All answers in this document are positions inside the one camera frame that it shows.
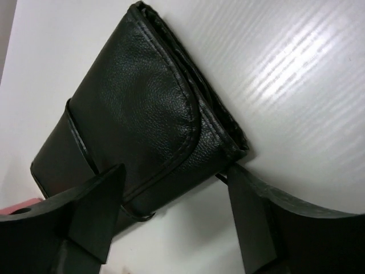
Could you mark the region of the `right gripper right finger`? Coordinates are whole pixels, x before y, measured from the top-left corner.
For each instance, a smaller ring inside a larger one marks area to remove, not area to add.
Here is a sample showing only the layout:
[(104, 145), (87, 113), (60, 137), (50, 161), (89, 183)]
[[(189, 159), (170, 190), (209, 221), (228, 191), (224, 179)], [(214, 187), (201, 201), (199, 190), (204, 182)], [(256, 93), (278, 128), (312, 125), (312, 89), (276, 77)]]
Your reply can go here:
[(226, 183), (246, 273), (364, 272), (364, 215), (296, 198), (237, 164)]

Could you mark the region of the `pink vanity case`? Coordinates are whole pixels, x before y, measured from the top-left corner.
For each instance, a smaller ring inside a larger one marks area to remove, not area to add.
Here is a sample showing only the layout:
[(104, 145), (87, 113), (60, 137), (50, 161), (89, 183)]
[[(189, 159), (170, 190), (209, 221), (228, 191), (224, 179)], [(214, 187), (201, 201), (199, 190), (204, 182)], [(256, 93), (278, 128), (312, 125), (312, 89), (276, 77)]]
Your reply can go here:
[(11, 215), (13, 212), (19, 210), (19, 209), (23, 209), (23, 208), (27, 208), (33, 204), (37, 204), (39, 202), (41, 202), (42, 199), (40, 198), (32, 198), (29, 200), (26, 200), (24, 202), (3, 208), (0, 210), (1, 215)]

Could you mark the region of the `black leather pouch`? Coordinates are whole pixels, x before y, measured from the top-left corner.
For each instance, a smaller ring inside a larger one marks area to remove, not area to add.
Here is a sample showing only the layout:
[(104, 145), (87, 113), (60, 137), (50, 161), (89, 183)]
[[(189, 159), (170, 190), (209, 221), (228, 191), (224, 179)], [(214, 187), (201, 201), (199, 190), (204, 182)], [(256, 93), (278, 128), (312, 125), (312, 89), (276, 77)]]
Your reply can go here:
[(31, 174), (50, 197), (122, 163), (122, 211), (145, 221), (248, 149), (180, 41), (139, 1), (67, 101)]

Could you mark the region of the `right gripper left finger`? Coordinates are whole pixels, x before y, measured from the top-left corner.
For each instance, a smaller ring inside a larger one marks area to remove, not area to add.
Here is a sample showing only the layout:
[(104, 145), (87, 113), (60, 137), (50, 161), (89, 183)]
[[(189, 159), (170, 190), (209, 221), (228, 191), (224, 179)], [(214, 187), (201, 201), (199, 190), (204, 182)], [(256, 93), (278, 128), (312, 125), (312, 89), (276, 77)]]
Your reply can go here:
[(114, 235), (125, 166), (1, 216), (1, 273), (99, 273)]

